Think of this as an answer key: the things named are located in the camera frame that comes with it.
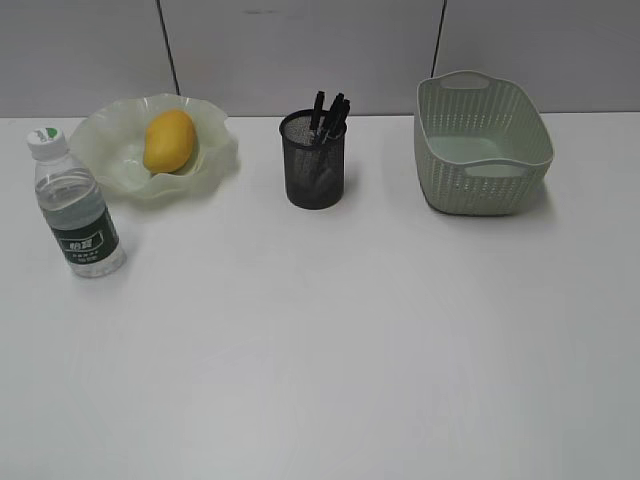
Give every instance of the yellow mango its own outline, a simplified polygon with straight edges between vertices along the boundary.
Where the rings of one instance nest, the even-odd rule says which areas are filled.
[[[154,118],[145,134],[144,166],[152,173],[175,172],[193,151],[196,129],[182,110],[169,110]]]

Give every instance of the basket handle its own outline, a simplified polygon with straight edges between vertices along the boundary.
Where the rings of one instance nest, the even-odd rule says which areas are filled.
[[[439,77],[440,88],[448,90],[484,90],[496,79],[473,70],[460,70]]]
[[[486,173],[487,167],[494,167],[491,169],[491,174]],[[527,175],[532,168],[534,168],[532,165],[507,158],[490,158],[466,165],[464,174],[468,177],[518,178]]]

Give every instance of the pen holder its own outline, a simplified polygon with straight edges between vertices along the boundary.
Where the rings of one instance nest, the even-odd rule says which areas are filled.
[[[336,138],[314,145],[315,133],[309,129],[312,113],[313,110],[292,113],[280,124],[280,134],[287,197],[298,207],[319,210],[342,197],[347,128]],[[327,113],[323,110],[323,120]]]

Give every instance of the plastic bottle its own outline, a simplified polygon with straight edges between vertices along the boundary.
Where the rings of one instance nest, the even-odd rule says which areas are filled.
[[[91,172],[69,152],[64,133],[40,128],[27,136],[36,160],[38,205],[74,273],[100,277],[126,260]]]

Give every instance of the bottle label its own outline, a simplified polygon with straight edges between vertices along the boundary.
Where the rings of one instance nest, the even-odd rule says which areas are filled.
[[[88,265],[99,262],[111,255],[118,246],[118,234],[106,207],[102,215],[86,227],[51,230],[69,263]]]

